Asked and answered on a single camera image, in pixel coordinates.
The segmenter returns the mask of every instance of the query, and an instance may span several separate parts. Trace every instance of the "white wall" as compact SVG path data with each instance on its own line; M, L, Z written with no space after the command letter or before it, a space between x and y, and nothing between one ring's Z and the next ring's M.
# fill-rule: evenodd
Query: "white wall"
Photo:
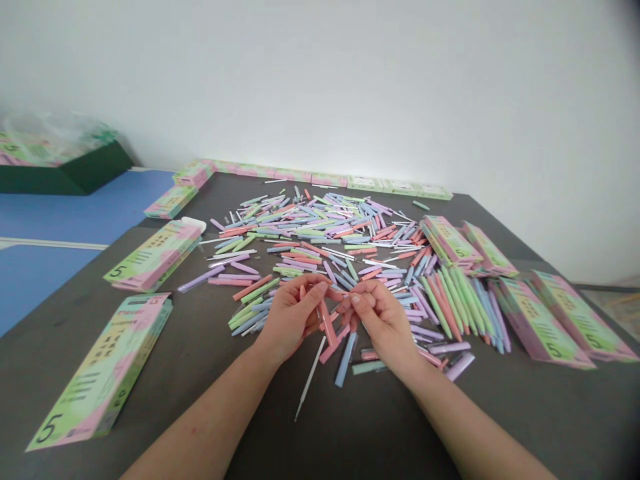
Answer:
M440 183L575 281L640 273L640 67L607 0L15 0L0 92L195 155Z

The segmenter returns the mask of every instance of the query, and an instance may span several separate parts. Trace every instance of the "plastic bag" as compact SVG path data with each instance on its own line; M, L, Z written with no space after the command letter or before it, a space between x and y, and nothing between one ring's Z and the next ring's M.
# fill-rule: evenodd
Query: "plastic bag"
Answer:
M56 167L116 136L108 125L76 112L9 113L0 124L0 165Z

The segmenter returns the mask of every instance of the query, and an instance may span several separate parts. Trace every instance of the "blue floor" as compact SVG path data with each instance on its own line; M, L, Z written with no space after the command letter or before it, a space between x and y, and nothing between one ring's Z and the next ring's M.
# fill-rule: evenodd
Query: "blue floor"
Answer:
M170 172L128 171L86 197L0 194L0 237L112 244L172 185ZM0 337L100 254L19 245L0 250Z
M0 237L110 245L144 220L171 175L128 171L86 197L0 193Z
M0 250L0 337L99 254L26 245Z

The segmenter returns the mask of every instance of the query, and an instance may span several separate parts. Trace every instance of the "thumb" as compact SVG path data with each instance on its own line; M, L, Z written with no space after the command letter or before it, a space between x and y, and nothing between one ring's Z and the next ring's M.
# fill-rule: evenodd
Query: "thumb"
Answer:
M376 335L376 332L382 328L382 320L375 314L368 301L364 300L358 293L350 294L351 304L353 309L365 324L367 331L372 335Z
M325 297L327 291L327 283L317 283L311 290L307 292L305 297L296 305L300 316L307 318L311 312L318 306L318 303Z

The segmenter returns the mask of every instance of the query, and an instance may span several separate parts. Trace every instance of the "forearm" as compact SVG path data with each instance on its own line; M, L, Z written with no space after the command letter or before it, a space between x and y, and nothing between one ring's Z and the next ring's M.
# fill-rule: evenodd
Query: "forearm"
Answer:
M426 362L405 384L464 478L555 478L462 390Z
M123 478L223 478L277 368L258 348L246 350Z

